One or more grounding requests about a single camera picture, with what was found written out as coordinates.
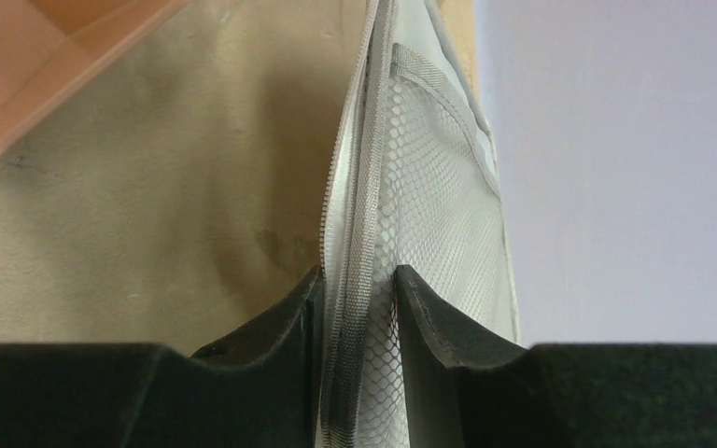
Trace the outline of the pink desk tray organizer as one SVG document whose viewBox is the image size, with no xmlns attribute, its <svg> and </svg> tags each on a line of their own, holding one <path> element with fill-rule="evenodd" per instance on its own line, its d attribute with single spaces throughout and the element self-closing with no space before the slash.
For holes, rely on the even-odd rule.
<svg viewBox="0 0 717 448">
<path fill-rule="evenodd" d="M 0 1 L 0 156 L 185 6 L 174 0 Z"/>
</svg>

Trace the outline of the grey storage case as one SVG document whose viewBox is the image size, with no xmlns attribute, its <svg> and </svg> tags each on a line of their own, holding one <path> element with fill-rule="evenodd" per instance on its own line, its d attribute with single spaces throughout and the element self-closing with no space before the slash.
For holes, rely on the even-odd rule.
<svg viewBox="0 0 717 448">
<path fill-rule="evenodd" d="M 406 447 L 392 276 L 520 339 L 496 150 L 438 8 L 371 1 L 321 224 L 320 447 Z"/>
</svg>

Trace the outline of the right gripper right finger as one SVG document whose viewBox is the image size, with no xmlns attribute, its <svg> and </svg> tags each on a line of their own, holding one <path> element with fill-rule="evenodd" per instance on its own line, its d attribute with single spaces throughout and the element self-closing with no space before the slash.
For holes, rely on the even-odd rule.
<svg viewBox="0 0 717 448">
<path fill-rule="evenodd" d="M 524 348 L 395 272 L 414 447 L 717 447 L 717 344 Z"/>
</svg>

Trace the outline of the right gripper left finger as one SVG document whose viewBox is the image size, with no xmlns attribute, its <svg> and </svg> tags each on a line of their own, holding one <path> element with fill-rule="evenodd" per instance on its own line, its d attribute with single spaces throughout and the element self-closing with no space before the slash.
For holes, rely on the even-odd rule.
<svg viewBox="0 0 717 448">
<path fill-rule="evenodd" d="M 0 447 L 311 447 L 324 281 L 191 356 L 158 343 L 0 343 Z"/>
</svg>

